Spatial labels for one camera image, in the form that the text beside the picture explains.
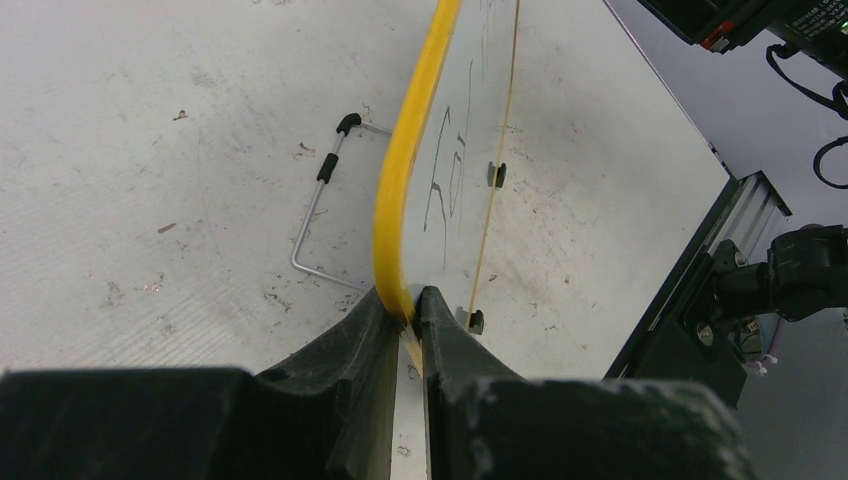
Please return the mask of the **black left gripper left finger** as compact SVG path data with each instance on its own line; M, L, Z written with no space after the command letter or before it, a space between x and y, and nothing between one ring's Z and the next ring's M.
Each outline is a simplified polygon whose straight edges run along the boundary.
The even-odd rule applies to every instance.
M20 371L1 379L5 479L386 479L398 339L375 291L258 374Z

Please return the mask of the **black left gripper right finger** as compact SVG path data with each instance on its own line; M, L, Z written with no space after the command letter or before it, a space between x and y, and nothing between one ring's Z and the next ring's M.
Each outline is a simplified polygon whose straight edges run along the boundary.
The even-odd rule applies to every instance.
M741 429L692 382L526 379L419 297L432 479L752 479Z

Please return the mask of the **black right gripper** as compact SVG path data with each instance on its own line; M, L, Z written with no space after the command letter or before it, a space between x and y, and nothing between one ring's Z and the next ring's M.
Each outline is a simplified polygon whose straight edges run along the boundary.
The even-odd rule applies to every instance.
M811 58L847 57L847 3L827 0L640 0L679 38L714 53L768 31Z

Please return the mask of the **yellow framed whiteboard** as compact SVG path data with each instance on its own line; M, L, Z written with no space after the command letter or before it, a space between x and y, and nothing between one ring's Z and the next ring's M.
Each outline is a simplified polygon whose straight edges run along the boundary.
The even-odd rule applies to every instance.
M512 100L517 1L441 1L384 157L373 230L380 300L423 365L418 300L475 309Z

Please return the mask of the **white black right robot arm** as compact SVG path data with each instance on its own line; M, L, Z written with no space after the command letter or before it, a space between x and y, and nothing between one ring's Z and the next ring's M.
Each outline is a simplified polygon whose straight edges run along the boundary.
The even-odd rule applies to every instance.
M765 52L769 67L814 103L847 116L847 4L844 1L645 1L643 7L690 45L724 54L767 30L780 38ZM838 75L830 96L795 82L780 60L803 53ZM734 323L776 313L795 322L847 305L847 230L806 227L776 237L763 263L739 265L725 240L694 289L695 317Z

